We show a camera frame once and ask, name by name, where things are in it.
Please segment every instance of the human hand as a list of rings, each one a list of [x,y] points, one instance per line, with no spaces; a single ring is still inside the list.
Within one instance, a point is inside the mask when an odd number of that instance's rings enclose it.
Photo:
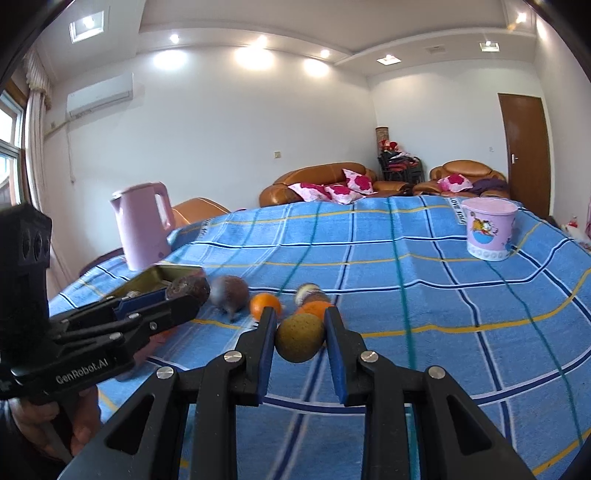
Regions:
[[[28,400],[13,398],[9,402],[14,423],[23,436],[46,455],[59,458],[41,428],[43,423],[57,417],[60,407],[56,402],[34,405]],[[100,428],[99,392],[96,387],[79,392],[78,404],[72,419],[73,436],[70,441],[72,455],[78,455]]]

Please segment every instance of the kettle handle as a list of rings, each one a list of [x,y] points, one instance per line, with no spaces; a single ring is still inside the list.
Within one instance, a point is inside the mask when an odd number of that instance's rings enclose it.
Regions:
[[[172,232],[176,228],[176,221],[174,220],[173,208],[170,206],[170,199],[168,198],[168,190],[166,185],[161,181],[156,182],[154,185],[154,193],[162,198],[162,204],[164,205],[164,214],[166,215],[166,222],[164,224],[164,230],[166,233]]]

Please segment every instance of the bed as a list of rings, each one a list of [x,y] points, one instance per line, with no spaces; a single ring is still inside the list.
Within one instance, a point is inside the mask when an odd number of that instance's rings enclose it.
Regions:
[[[238,275],[252,294],[277,293],[287,313],[296,288],[317,283],[369,348],[404,367],[443,366],[538,478],[557,479],[591,432],[591,258],[522,208],[511,256],[477,260],[456,210],[419,196],[234,212],[174,232],[165,262]],[[133,275],[112,258],[53,299],[51,314]],[[200,367],[253,324],[206,303],[134,378],[99,386],[103,419],[159,366]],[[338,404],[325,351],[298,365],[275,354],[265,404],[236,416],[241,480],[360,478],[363,408]],[[185,442],[181,478],[189,459]]]

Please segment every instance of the white ceiling trim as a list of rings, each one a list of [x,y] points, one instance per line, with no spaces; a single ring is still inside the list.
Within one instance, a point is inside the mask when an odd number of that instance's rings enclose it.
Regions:
[[[424,40],[435,40],[439,38],[451,37],[456,35],[474,35],[474,34],[482,34],[483,39],[486,40],[488,35],[494,37],[495,35],[514,35],[516,37],[522,38],[536,38],[534,33],[523,32],[523,31],[509,31],[506,28],[482,28],[482,27],[475,27],[475,28],[454,28],[452,30],[443,30],[439,32],[429,32],[420,35],[414,35],[412,37],[406,38],[399,38],[398,40],[394,40],[391,42],[387,42],[381,45],[377,45],[375,47],[367,48],[366,50],[360,51],[354,55],[351,55],[343,60],[339,60],[335,62],[335,66],[343,65],[347,62],[359,59],[361,57],[365,57],[367,55],[375,54],[376,52],[380,52],[382,50],[387,50],[389,48],[399,47],[401,45],[406,45],[409,43],[417,42],[417,41],[424,41]]]
[[[253,25],[248,23],[232,21],[188,20],[172,22],[168,24],[142,25],[142,27],[139,29],[139,34],[141,35],[142,33],[156,31],[192,30],[196,28],[221,28],[225,30],[249,31],[253,33],[259,33],[262,35],[276,35],[277,37],[293,38],[295,40],[300,40],[317,45],[321,48],[328,48],[329,50],[334,50],[346,56],[350,56],[353,54],[352,51],[342,46],[323,42],[322,40],[318,40],[317,38],[307,37],[305,35],[301,35],[291,30],[285,30],[282,28],[275,28],[266,25]]]

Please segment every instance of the blue gripper pad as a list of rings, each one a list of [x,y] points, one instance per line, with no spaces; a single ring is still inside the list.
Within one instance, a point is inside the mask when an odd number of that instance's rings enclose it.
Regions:
[[[265,331],[261,359],[259,360],[258,385],[256,386],[256,395],[258,397],[259,405],[262,404],[263,398],[267,394],[269,388],[271,362],[273,360],[275,349],[275,332],[277,331],[277,315],[275,314],[275,310],[266,307],[261,316],[260,323],[263,323],[263,325],[259,324],[258,328],[266,326],[267,329]]]
[[[123,320],[127,315],[137,312],[140,309],[156,305],[161,301],[166,300],[166,288],[145,293],[134,299],[122,300],[119,306],[114,309],[117,320]]]
[[[326,327],[326,345],[329,353],[330,371],[333,377],[335,393],[339,397],[339,401],[344,404],[348,397],[347,372],[341,353],[341,346],[339,345],[339,338],[337,337],[337,329],[342,331],[339,333],[344,333],[345,327],[336,307],[326,309],[324,312],[324,325]]]

